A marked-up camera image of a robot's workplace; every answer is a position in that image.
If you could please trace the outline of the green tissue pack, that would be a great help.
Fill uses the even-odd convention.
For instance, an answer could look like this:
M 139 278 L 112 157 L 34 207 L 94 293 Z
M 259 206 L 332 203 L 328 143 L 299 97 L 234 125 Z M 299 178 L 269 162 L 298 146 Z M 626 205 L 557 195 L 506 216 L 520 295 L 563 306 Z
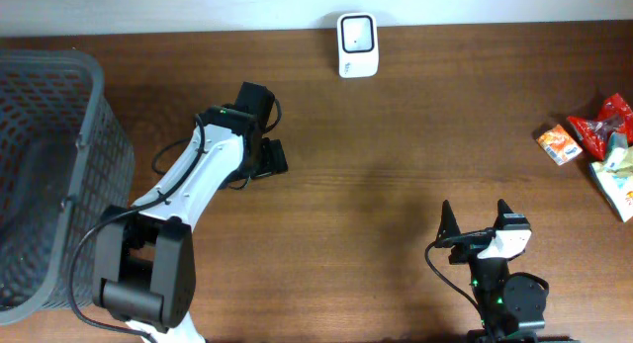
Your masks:
M 608 140 L 604 167 L 616 171 L 628 152 L 628 139 L 625 133 L 613 132 Z

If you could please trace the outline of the orange tissue pack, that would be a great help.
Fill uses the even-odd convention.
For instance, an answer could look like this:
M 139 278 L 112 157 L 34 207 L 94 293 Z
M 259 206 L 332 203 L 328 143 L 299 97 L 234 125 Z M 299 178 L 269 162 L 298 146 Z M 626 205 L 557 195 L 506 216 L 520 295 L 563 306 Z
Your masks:
M 536 142 L 558 166 L 574 160 L 583 152 L 561 125 L 543 132 L 536 138 Z

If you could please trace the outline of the red Hacks candy bag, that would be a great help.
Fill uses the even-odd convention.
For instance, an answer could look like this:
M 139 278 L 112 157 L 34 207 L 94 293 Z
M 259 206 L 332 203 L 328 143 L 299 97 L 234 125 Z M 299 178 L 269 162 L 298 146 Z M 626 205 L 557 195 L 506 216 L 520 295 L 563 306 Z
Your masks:
M 624 135 L 625 146 L 632 143 L 632 108 L 619 93 L 602 103 L 594 120 L 568 116 L 567 121 L 584 148 L 600 161 L 606 158 L 608 142 L 615 133 Z

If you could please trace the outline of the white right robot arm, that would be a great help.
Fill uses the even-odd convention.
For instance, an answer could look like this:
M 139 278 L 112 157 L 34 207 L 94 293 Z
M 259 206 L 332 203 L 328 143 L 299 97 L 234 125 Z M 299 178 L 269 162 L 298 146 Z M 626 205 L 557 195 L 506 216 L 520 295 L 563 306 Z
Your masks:
M 525 252 L 532 236 L 524 214 L 514 212 L 505 200 L 497 201 L 493 225 L 463 232 L 448 201 L 442 203 L 441 219 L 435 239 L 424 251 L 430 270 L 448 287 L 464 297 L 476 310 L 481 328 L 466 333 L 467 342 L 521 343 L 571 342 L 569 336 L 541 336 L 545 328 L 544 311 L 550 293 L 549 283 L 533 274 L 509 271 L 508 263 Z M 451 265 L 466 265 L 470 270 L 467 294 L 432 263 L 430 251 L 448 249 Z

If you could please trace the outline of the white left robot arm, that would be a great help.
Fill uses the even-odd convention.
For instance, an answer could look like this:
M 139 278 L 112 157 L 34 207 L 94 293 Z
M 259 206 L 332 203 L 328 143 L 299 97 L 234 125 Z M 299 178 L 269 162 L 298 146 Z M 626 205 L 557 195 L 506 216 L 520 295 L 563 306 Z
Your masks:
M 128 208 L 109 206 L 86 235 L 95 242 L 92 298 L 144 342 L 201 342 L 190 313 L 196 289 L 193 232 L 217 191 L 288 170 L 282 118 L 266 87 L 241 84 L 232 104 L 195 115 L 185 149 L 159 182 Z

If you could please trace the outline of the cream wet wipes pack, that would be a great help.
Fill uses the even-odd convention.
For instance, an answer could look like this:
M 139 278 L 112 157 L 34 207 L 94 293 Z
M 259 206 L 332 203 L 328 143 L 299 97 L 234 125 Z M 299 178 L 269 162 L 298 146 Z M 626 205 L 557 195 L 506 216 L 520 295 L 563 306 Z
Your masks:
M 632 148 L 617 149 L 616 162 L 595 161 L 590 166 L 592 178 L 622 222 L 632 218 Z

